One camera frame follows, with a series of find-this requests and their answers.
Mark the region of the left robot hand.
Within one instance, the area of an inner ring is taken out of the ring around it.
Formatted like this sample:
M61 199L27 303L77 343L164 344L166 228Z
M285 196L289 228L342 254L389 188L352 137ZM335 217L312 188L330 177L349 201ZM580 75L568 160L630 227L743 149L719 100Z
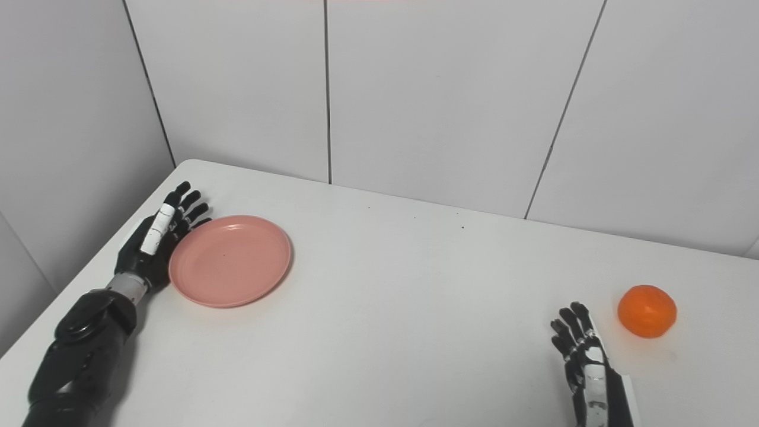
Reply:
M174 249L193 230L211 221L202 194L183 181L169 192L154 215L146 217L127 239L116 259L115 274L141 281L147 294L168 285L168 264Z

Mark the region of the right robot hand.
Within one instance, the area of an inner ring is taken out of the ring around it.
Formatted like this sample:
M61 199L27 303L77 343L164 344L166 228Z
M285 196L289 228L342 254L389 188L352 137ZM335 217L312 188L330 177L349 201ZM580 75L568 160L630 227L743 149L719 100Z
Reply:
M553 346L564 360L577 426L634 426L631 394L607 356L590 311L581 302L550 322Z

